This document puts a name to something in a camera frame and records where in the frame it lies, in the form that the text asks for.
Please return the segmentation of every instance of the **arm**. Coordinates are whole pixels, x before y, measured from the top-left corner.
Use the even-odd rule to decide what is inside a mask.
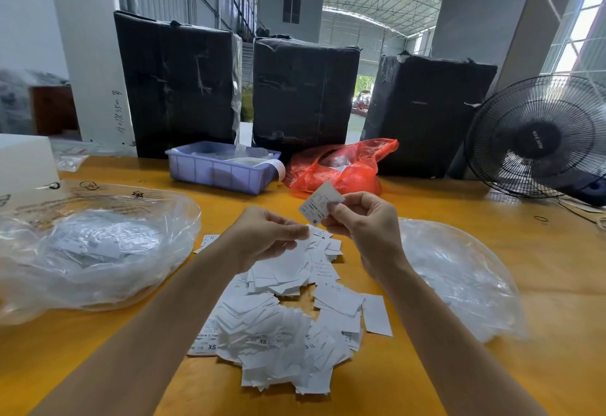
[[[356,243],[364,268],[395,305],[449,416],[547,414],[414,272],[392,205],[353,193],[332,206],[322,223]]]
[[[31,414],[153,414],[233,276],[247,271],[257,259],[296,247],[294,240],[305,239],[308,233],[307,226],[262,208],[246,209]]]

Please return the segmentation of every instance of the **white box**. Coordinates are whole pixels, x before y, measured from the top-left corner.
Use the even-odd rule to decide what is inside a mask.
[[[0,196],[59,181],[46,136],[0,133]]]

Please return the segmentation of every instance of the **hand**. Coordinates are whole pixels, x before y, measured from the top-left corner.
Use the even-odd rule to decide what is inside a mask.
[[[322,225],[332,234],[351,238],[362,257],[366,272],[382,283],[385,271],[394,266],[408,267],[402,249],[398,212],[393,205],[374,194],[345,195],[341,204],[329,205],[330,216]]]
[[[275,258],[309,238],[309,228],[262,207],[248,207],[217,242],[237,252],[239,273],[260,259]]]

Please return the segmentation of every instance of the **forearm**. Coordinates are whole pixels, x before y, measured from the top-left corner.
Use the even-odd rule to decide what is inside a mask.
[[[449,416],[547,414],[406,261],[395,266],[383,285]]]
[[[235,275],[233,258],[228,245],[219,241],[202,251],[45,397],[32,415],[153,414]]]

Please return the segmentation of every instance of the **packing tape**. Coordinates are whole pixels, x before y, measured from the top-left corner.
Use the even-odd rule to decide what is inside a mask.
[[[267,159],[263,162],[260,162],[255,167],[262,166],[263,164],[271,164],[276,167],[277,170],[277,180],[281,183],[284,181],[284,177],[286,176],[286,167],[284,164],[277,159]]]

